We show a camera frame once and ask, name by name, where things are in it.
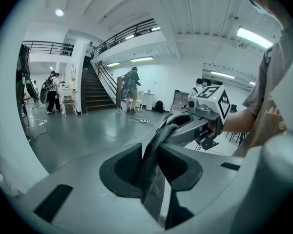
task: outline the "ceiling light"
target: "ceiling light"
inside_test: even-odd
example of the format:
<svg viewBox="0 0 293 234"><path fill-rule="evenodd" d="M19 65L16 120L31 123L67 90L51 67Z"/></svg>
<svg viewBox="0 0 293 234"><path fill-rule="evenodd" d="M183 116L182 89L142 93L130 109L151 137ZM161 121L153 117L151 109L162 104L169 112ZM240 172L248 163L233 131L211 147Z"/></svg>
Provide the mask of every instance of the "ceiling light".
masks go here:
<svg viewBox="0 0 293 234"><path fill-rule="evenodd" d="M134 35L131 35L131 36L129 36L129 37L126 37L125 39L126 39L126 40L129 40L129 39L131 39L131 38L134 38Z"/></svg>
<svg viewBox="0 0 293 234"><path fill-rule="evenodd" d="M235 78L234 76L226 75L226 74L219 73L219 72L215 72L215 71L211 71L211 74L217 75L217 76L227 77L227 78L230 78L230 79L234 79Z"/></svg>
<svg viewBox="0 0 293 234"><path fill-rule="evenodd" d="M132 62L142 61L142 60L153 60L153 57L143 57L138 59L131 59Z"/></svg>
<svg viewBox="0 0 293 234"><path fill-rule="evenodd" d="M119 62L115 62L115 63L111 63L109 65L107 65L108 67L113 67L113 66L116 66L116 65L119 65L120 63Z"/></svg>
<svg viewBox="0 0 293 234"><path fill-rule="evenodd" d="M64 16L64 11L61 10L61 9L57 9L57 10L55 11L55 14L56 14L58 17L62 17L62 16Z"/></svg>
<svg viewBox="0 0 293 234"><path fill-rule="evenodd" d="M242 37L252 42L255 42L266 49L273 45L272 42L266 40L265 38L243 28L239 28L238 33L236 35L238 37Z"/></svg>
<svg viewBox="0 0 293 234"><path fill-rule="evenodd" d="M161 28L160 27L156 27L156 28L153 28L152 31L157 31L157 30L160 30Z"/></svg>

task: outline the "staircase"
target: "staircase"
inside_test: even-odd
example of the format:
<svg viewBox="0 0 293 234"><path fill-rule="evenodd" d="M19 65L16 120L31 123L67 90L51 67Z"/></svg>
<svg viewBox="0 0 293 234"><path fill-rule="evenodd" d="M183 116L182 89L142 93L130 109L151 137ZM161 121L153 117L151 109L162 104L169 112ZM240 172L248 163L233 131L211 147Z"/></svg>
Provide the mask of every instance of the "staircase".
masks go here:
<svg viewBox="0 0 293 234"><path fill-rule="evenodd" d="M88 70L83 70L83 82L86 112L116 108L115 103L108 96L92 66L88 67Z"/></svg>

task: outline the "shorts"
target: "shorts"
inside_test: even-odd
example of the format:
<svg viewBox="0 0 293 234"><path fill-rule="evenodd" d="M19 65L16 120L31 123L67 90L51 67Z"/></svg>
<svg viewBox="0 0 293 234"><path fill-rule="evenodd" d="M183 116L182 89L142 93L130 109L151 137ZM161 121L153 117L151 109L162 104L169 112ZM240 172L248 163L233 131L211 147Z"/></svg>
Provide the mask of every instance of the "shorts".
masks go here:
<svg viewBox="0 0 293 234"><path fill-rule="evenodd" d="M128 94L127 94L127 99L137 99L137 90L134 88L129 88Z"/></svg>

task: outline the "gray t-shirt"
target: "gray t-shirt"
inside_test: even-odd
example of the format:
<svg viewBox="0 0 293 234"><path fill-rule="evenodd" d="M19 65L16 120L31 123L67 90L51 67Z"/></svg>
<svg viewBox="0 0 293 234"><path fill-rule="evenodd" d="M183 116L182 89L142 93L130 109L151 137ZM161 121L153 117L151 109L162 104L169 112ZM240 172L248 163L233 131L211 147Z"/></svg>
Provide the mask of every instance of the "gray t-shirt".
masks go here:
<svg viewBox="0 0 293 234"><path fill-rule="evenodd" d="M245 157L250 148L262 146L272 136L286 131L286 124L271 98L271 92L285 76L292 61L293 26L281 31L278 43L267 49L263 55L258 80L243 102L257 118L234 156Z"/></svg>

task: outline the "gray floor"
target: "gray floor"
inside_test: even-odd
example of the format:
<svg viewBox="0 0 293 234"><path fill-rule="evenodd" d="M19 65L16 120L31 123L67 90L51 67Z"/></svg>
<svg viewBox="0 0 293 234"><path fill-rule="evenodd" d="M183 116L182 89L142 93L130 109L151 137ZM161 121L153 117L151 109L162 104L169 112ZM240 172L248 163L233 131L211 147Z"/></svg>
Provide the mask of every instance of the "gray floor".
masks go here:
<svg viewBox="0 0 293 234"><path fill-rule="evenodd" d="M34 118L48 120L48 133L39 136L36 141L32 140L30 145L49 173L74 158L132 142L152 128L148 124L132 121L124 113L116 113L116 109L92 111L80 116L67 109L65 118L60 112L47 115L45 105L35 102L27 105L27 111L30 126L41 122ZM133 116L147 118L157 127L165 115L144 109ZM31 136L36 138L46 132L46 126L31 127L29 130Z"/></svg>

